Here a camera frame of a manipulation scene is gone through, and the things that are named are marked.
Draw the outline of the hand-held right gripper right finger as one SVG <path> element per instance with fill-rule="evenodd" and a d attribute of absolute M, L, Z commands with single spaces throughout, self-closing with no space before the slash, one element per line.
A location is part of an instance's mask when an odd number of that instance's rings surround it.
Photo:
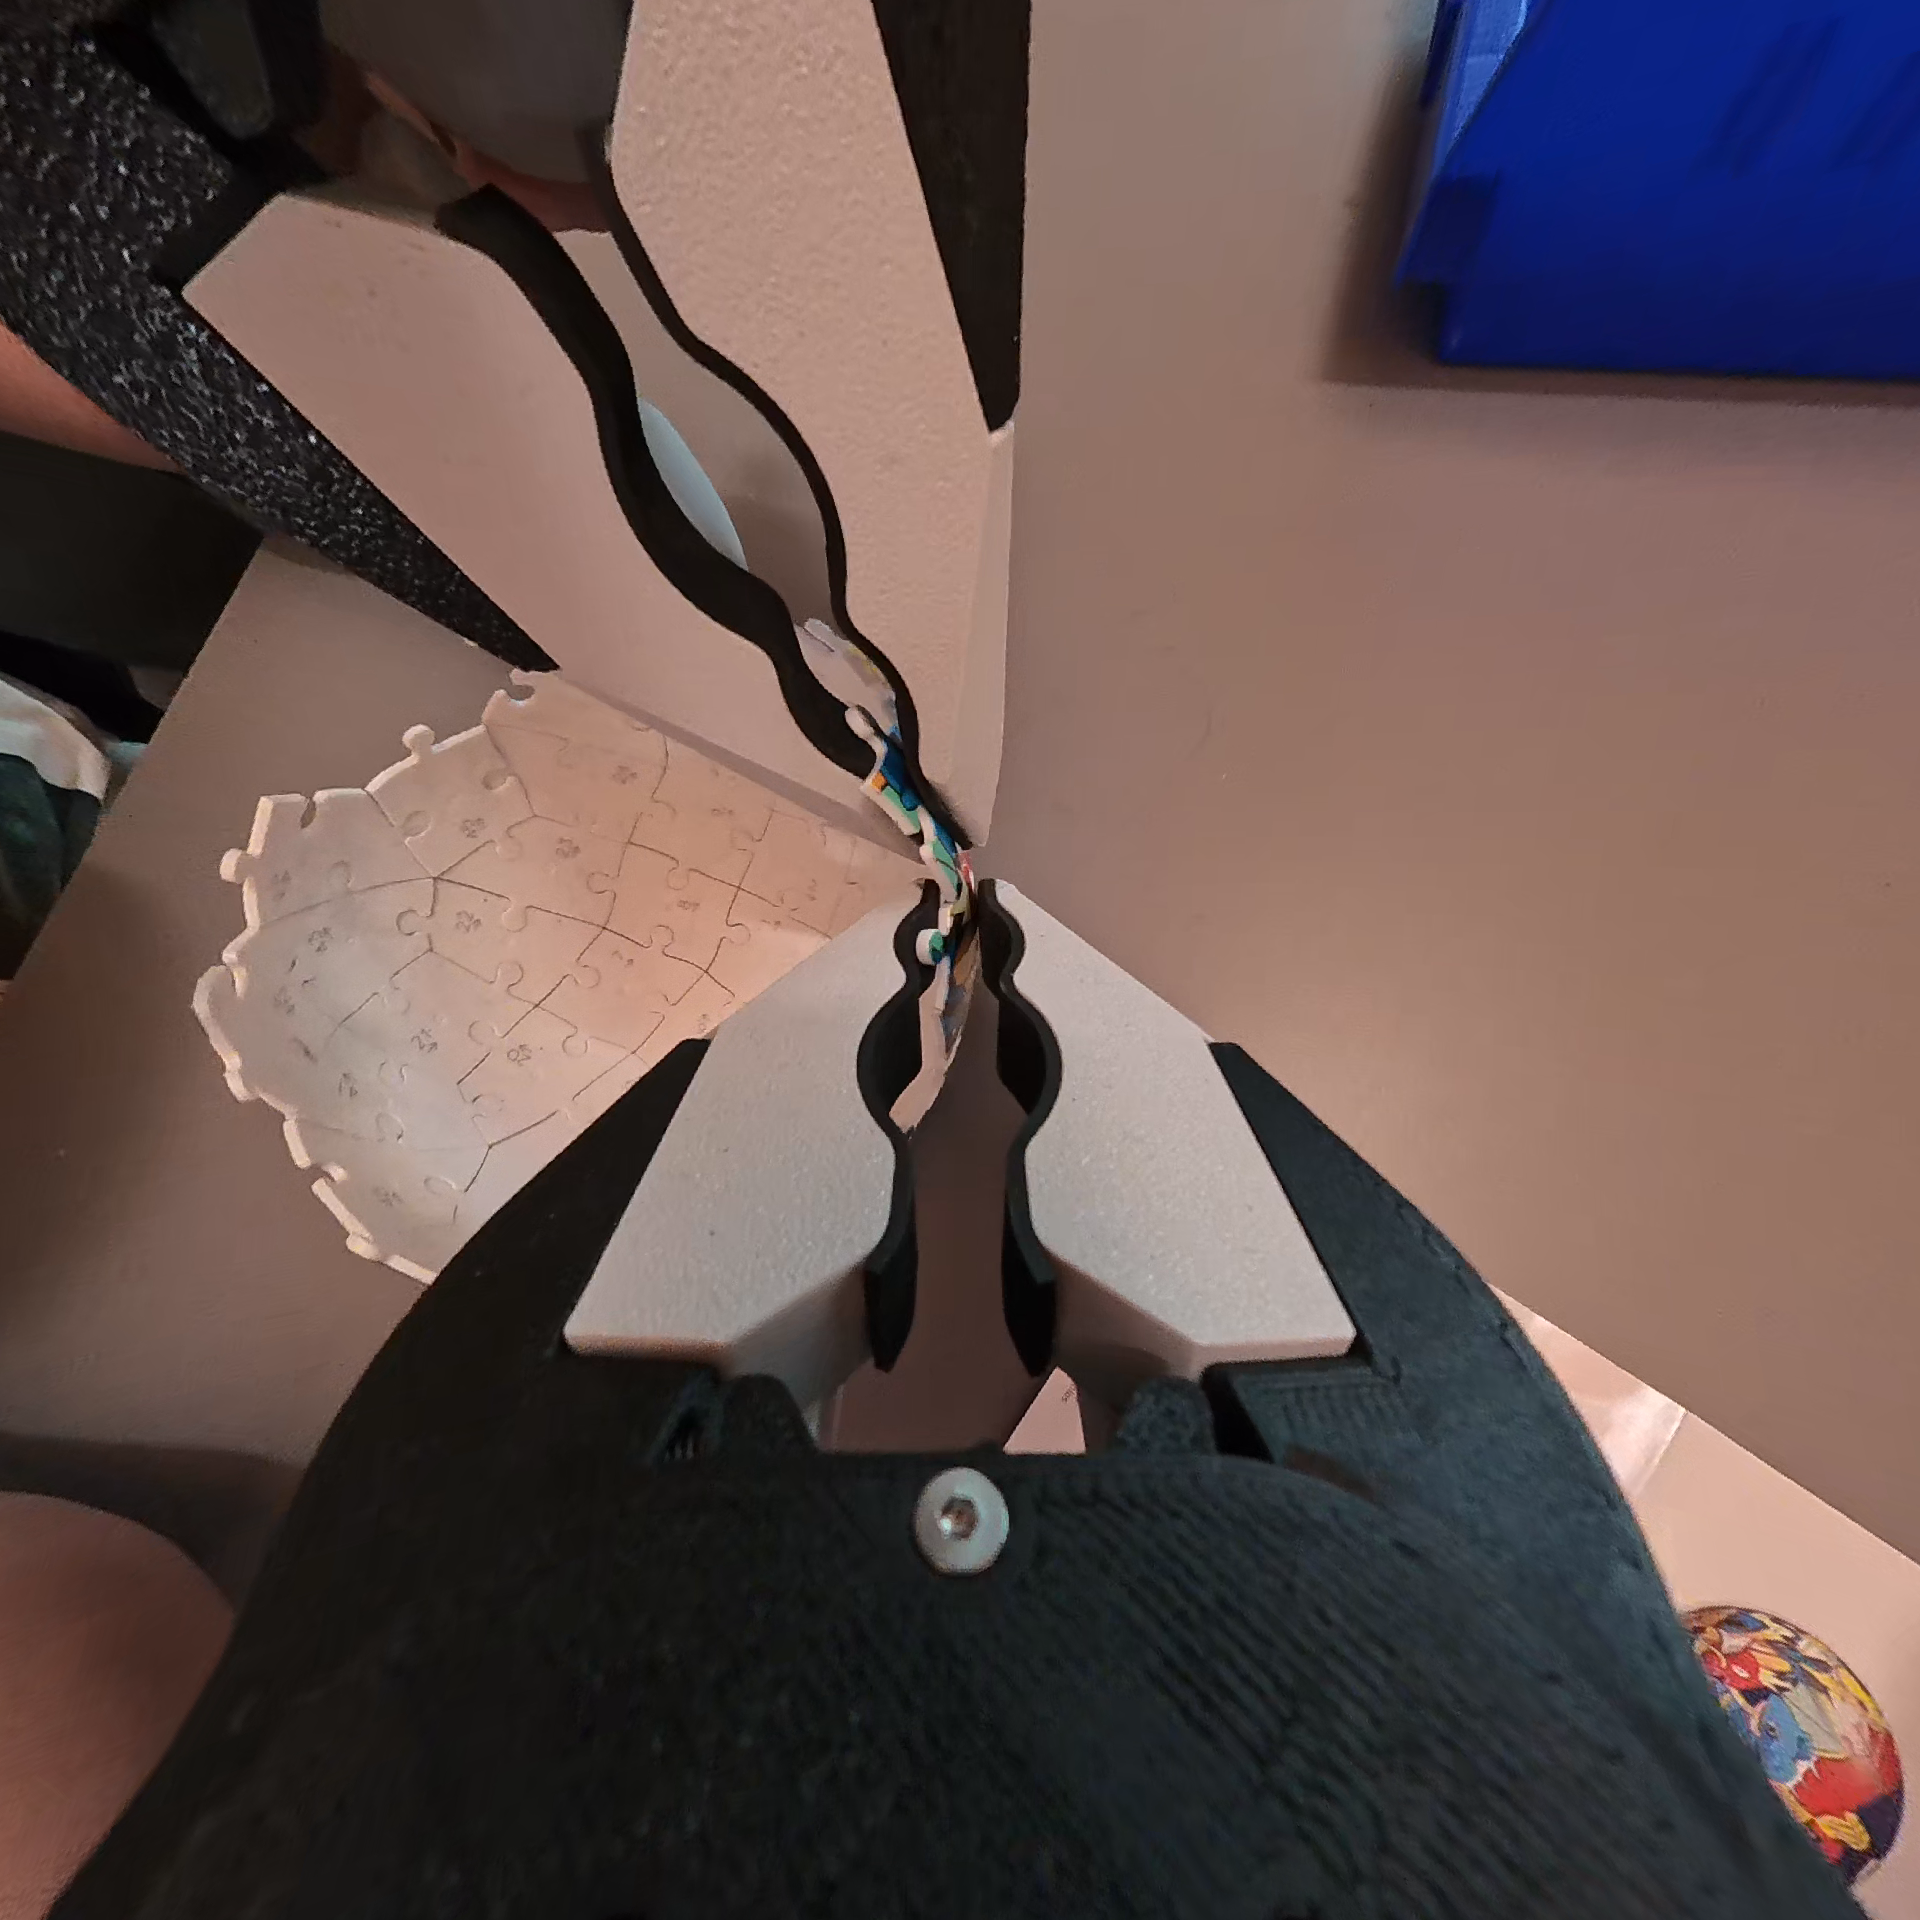
<path fill-rule="evenodd" d="M 1155 1377 L 1336 1359 L 1356 1325 L 1209 1032 L 1006 880 L 981 888 L 1022 1119 L 999 1293 L 1030 1375 L 1120 1411 Z"/>

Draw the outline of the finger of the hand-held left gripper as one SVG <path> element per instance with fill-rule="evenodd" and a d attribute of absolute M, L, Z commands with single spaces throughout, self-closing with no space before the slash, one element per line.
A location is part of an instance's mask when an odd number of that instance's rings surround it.
<path fill-rule="evenodd" d="M 798 436 L 831 624 L 966 840 L 1000 777 L 1025 4 L 635 4 L 608 123 L 692 342 Z"/>
<path fill-rule="evenodd" d="M 765 656 L 643 553 L 581 373 L 492 257 L 425 209 L 300 192 L 184 296 L 567 681 L 816 807 L 859 807 Z"/>

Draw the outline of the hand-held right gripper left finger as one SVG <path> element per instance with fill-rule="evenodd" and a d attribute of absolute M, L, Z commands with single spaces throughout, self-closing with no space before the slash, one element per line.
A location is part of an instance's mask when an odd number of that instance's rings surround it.
<path fill-rule="evenodd" d="M 716 1029 L 572 1310 L 575 1353 L 772 1375 L 805 1407 L 897 1363 L 920 931 L 920 903 L 877 905 Z"/>

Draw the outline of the single colourful jigsaw piece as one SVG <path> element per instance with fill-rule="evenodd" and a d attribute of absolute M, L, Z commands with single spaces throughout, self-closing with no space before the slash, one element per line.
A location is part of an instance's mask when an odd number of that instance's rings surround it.
<path fill-rule="evenodd" d="M 904 1045 L 904 1063 L 913 1064 L 913 1073 L 896 1095 L 888 1118 L 904 1135 L 920 1127 L 944 1089 L 981 980 L 981 940 L 974 913 L 948 926 L 944 950 L 934 961 L 920 956 L 923 945 L 929 948 L 929 936 L 941 931 L 944 907 L 939 883 L 928 877 L 896 926 L 893 948 L 902 985 L 913 1000 L 913 1035 Z"/>

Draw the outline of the colourful half-built puzzle ball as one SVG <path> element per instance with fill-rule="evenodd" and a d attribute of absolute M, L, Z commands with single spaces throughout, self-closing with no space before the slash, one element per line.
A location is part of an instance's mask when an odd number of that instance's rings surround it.
<path fill-rule="evenodd" d="M 879 840 L 558 675 L 516 675 L 462 734 L 406 729 L 363 785 L 256 804 L 224 855 L 244 926 L 193 1013 L 351 1253 L 432 1283 L 668 1052 L 923 880 L 959 1017 L 969 853 L 904 769 L 877 664 L 821 620 L 798 640 Z"/>

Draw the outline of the white printed paper leaflet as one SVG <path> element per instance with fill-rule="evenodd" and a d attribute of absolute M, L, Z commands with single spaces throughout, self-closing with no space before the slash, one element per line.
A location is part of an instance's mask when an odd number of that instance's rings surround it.
<path fill-rule="evenodd" d="M 1508 1296 L 1631 1502 L 1753 1781 L 1869 1916 L 1918 1916 L 1918 1571 Z"/>

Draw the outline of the blue plastic bin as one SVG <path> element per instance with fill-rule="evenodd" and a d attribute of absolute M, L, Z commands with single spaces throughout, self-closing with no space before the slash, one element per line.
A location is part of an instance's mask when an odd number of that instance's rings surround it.
<path fill-rule="evenodd" d="M 1916 1 L 1444 1 L 1419 113 L 1436 360 L 1916 381 Z"/>

